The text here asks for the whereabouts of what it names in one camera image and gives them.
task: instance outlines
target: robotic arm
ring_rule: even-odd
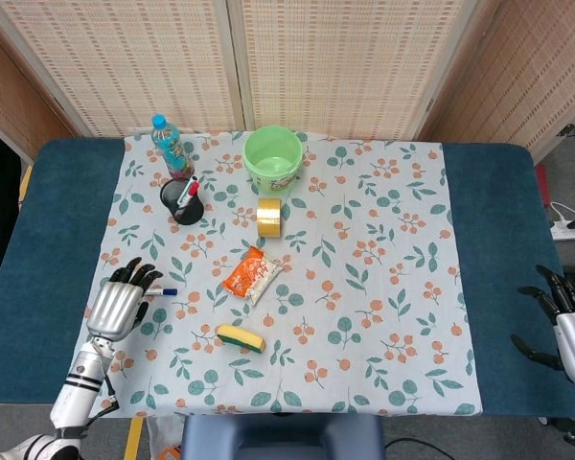
[[[141,302],[145,291],[162,276],[151,264],[142,265],[137,257],[118,268],[96,298],[87,320],[91,339],[83,344],[51,410],[54,436],[36,435],[8,452],[0,460],[78,460],[81,439],[98,418],[117,410],[119,404],[107,375],[113,359],[113,342],[126,338],[138,326],[149,307]],[[111,406],[91,419],[89,413],[103,381],[106,381]]]
[[[575,284],[541,265],[537,265],[537,272],[545,278],[552,296],[538,287],[521,287],[518,291],[539,301],[554,328],[559,356],[535,351],[515,334],[511,340],[528,359],[564,371],[575,383]],[[575,446],[575,429],[566,433],[564,439]]]

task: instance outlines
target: power strip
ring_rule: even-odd
[[[554,225],[550,227],[550,230],[555,242],[575,240],[575,229],[566,228],[567,224],[568,221],[554,220]]]

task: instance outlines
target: snack package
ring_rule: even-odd
[[[283,269],[283,264],[277,259],[269,257],[256,246],[249,246],[244,259],[224,280],[223,286],[234,295],[249,299],[252,305],[256,305],[268,285]]]

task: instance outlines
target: yellow sponge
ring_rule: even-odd
[[[222,324],[218,327],[218,337],[226,343],[232,343],[240,347],[248,348],[252,352],[261,353],[265,350],[265,340],[259,335],[243,329]]]

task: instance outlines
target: yellow packaging tape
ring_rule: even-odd
[[[257,221],[259,237],[281,238],[281,199],[260,198]]]

